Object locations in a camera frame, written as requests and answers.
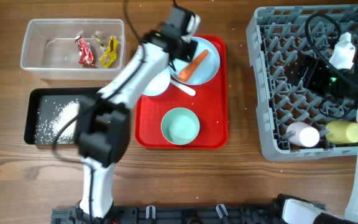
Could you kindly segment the orange carrot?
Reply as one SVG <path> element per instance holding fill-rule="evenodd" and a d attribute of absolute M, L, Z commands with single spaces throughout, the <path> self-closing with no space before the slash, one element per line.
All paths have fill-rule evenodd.
<path fill-rule="evenodd" d="M 208 56 L 209 50 L 203 50 L 196 58 L 193 59 L 179 74 L 178 79 L 181 82 L 187 82 L 195 70 L 200 66 L 203 60 Z"/>

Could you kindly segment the light blue plate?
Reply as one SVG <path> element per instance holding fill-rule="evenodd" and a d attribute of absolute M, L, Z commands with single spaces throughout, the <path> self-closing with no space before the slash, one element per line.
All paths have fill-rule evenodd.
<path fill-rule="evenodd" d="M 200 63 L 198 68 L 194 71 L 190 79 L 185 82 L 187 85 L 201 85 L 210 81 L 220 68 L 220 56 L 217 48 L 208 40 L 202 37 L 192 37 L 192 40 L 198 43 L 195 51 L 195 57 L 203 50 L 208 50 L 209 54 Z"/>

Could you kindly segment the light blue bowl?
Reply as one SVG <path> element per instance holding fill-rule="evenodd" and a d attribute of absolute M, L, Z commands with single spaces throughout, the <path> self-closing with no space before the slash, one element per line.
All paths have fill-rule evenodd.
<path fill-rule="evenodd" d="M 171 80 L 169 69 L 164 69 L 147 85 L 143 94 L 145 96 L 158 96 L 161 95 L 169 86 Z"/>

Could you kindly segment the white spoon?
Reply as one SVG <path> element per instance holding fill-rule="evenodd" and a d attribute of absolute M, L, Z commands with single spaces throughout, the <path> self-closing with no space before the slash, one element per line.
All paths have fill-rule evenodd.
<path fill-rule="evenodd" d="M 196 95 L 196 91 L 182 83 L 176 82 L 175 80 L 170 80 L 170 83 L 173 84 L 174 86 L 176 86 L 178 89 L 180 89 L 181 91 L 185 92 L 186 94 L 190 95 L 190 96 L 195 96 Z"/>

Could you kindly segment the pink plastic cup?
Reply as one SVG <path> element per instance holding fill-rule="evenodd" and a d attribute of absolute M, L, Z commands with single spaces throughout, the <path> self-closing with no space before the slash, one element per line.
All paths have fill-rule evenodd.
<path fill-rule="evenodd" d="M 301 121 L 290 124 L 286 133 L 293 133 L 288 140 L 290 143 L 301 147 L 314 147 L 319 142 L 319 131 Z"/>

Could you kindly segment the yellow plastic cup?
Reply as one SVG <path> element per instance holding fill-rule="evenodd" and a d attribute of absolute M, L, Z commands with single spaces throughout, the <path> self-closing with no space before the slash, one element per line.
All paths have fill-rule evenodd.
<path fill-rule="evenodd" d="M 329 132 L 326 139 L 332 144 L 350 144 L 358 142 L 358 124 L 350 121 L 335 120 L 326 125 Z"/>

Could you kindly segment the yellow snack wrapper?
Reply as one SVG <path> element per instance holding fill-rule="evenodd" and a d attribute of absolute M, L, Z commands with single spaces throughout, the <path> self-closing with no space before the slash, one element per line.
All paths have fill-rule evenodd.
<path fill-rule="evenodd" d="M 102 42 L 102 39 L 94 35 L 95 40 L 98 42 L 101 50 L 104 52 L 100 58 L 100 64 L 104 68 L 109 68 L 113 62 L 117 59 L 117 46 L 119 41 L 116 39 L 115 36 L 111 36 L 110 40 L 106 43 Z"/>

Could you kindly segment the green bowl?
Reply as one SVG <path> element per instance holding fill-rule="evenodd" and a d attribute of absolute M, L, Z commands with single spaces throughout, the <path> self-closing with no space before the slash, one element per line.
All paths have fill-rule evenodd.
<path fill-rule="evenodd" d="M 163 116 L 160 128 L 168 142 L 183 146 L 196 139 L 200 131 L 200 121 L 192 110 L 174 108 Z"/>

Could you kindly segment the red foil wrapper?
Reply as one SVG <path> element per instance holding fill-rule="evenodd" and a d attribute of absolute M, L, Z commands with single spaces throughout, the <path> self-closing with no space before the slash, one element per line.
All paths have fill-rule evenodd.
<path fill-rule="evenodd" d="M 79 61 L 80 65 L 94 66 L 94 57 L 90 46 L 87 44 L 85 39 L 80 35 L 75 39 L 75 44 L 79 50 Z"/>

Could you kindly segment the white rice pile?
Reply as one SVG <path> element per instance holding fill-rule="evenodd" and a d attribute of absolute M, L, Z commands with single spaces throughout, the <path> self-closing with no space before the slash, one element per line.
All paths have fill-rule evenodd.
<path fill-rule="evenodd" d="M 59 131 L 79 110 L 79 96 L 54 95 L 42 96 L 35 125 L 36 145 L 51 145 Z"/>

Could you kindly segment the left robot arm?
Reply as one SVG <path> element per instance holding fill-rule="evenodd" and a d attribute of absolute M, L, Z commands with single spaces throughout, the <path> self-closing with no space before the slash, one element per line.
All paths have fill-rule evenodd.
<path fill-rule="evenodd" d="M 175 59 L 193 60 L 201 18 L 174 5 L 158 30 L 139 37 L 129 63 L 109 84 L 80 101 L 73 136 L 84 165 L 83 198 L 76 208 L 83 223 L 112 221 L 114 167 L 129 145 L 131 110 L 147 85 Z"/>

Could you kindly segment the grey dishwasher rack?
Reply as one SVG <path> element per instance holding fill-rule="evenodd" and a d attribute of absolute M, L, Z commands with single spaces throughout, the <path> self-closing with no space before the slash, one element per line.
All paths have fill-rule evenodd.
<path fill-rule="evenodd" d="M 343 32 L 358 38 L 358 4 L 320 6 L 270 6 L 255 10 L 246 29 L 250 66 L 257 86 L 257 122 L 262 155 L 271 161 L 299 161 L 354 156 L 356 144 L 335 145 L 326 140 L 332 118 L 318 111 L 321 97 L 301 85 L 287 82 L 285 73 L 303 55 L 314 56 L 305 37 L 305 21 L 315 13 L 335 19 Z M 294 121 L 311 125 L 320 139 L 312 148 L 289 142 L 287 127 Z"/>

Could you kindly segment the clear plastic bin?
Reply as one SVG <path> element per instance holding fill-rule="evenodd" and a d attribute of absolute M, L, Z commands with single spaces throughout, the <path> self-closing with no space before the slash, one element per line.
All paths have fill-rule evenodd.
<path fill-rule="evenodd" d="M 79 64 L 78 37 L 90 47 L 93 65 Z M 117 59 L 108 68 L 100 62 L 104 52 L 95 37 L 103 44 L 111 37 L 118 40 Z M 125 66 L 125 47 L 120 19 L 32 19 L 24 36 L 20 66 L 44 80 L 112 80 Z"/>

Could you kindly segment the black plastic tray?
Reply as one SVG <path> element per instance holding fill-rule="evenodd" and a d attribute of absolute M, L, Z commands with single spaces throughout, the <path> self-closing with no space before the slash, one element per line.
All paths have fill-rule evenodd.
<path fill-rule="evenodd" d="M 77 105 L 84 95 L 93 95 L 98 87 L 38 88 L 31 92 L 25 123 L 24 141 L 48 146 L 58 132 L 57 121 L 63 109 Z"/>

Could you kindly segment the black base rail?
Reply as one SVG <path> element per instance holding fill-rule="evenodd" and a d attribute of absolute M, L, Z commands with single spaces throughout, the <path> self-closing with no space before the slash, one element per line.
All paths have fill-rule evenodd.
<path fill-rule="evenodd" d="M 197 218 L 202 223 L 283 223 L 279 218 L 269 218 L 268 205 L 244 205 L 229 207 L 170 207 L 162 208 L 153 205 L 147 208 L 117 206 L 105 223 L 188 223 Z"/>

